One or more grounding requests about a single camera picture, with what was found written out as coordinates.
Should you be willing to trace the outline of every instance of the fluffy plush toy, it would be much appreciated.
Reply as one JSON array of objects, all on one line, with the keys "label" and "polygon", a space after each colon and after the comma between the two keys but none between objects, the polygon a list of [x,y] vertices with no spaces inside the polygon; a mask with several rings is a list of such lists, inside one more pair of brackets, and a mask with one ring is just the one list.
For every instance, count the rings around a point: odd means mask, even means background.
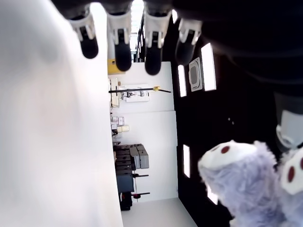
[{"label": "fluffy plush toy", "polygon": [[303,149],[276,160],[264,143],[222,143],[198,163],[200,175],[235,217],[233,227],[303,227]]}]

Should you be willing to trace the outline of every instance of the red eye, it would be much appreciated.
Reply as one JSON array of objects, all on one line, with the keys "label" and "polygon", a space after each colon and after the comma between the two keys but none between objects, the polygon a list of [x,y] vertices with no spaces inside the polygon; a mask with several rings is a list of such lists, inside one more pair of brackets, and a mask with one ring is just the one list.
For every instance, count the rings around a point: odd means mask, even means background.
[{"label": "red eye", "polygon": [[226,147],[222,148],[221,153],[225,154],[229,151],[229,149],[230,149],[230,146],[226,146]]},{"label": "red eye", "polygon": [[290,167],[289,171],[288,171],[288,182],[291,183],[294,179],[294,175],[295,175],[295,172],[294,172],[294,167]]},{"label": "red eye", "polygon": [[219,146],[214,147],[213,149],[211,149],[211,151],[217,150]]}]

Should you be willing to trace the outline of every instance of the gray box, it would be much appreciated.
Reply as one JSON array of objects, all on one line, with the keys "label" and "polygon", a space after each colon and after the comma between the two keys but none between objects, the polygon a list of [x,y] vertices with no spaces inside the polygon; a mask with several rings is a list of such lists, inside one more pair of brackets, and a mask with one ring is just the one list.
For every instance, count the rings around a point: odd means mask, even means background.
[{"label": "gray box", "polygon": [[140,167],[141,169],[147,169],[150,167],[149,160],[148,160],[148,154],[146,150],[140,150]]},{"label": "gray box", "polygon": [[134,163],[135,163],[136,169],[140,169],[141,168],[140,155],[139,155],[137,148],[133,147],[133,148],[130,148],[129,150],[131,152],[131,156],[134,157]]}]

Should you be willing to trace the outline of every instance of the plush toy eye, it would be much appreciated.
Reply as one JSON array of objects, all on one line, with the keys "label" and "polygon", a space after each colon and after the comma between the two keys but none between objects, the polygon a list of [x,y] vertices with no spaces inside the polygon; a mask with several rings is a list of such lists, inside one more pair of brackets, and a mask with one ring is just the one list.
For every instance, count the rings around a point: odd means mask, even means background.
[{"label": "plush toy eye", "polygon": [[226,146],[226,147],[222,148],[221,153],[225,154],[229,151],[229,149],[230,149],[230,146]]},{"label": "plush toy eye", "polygon": [[295,172],[294,172],[294,167],[290,167],[289,171],[288,171],[288,182],[291,183],[294,179],[294,175],[295,175]]}]

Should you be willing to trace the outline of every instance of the white backdrop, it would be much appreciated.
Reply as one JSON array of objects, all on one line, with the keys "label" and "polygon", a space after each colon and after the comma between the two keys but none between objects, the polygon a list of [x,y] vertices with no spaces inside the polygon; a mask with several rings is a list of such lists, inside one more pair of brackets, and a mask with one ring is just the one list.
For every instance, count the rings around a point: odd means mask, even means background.
[{"label": "white backdrop", "polygon": [[0,226],[121,227],[106,14],[86,60],[48,0],[0,2]]}]

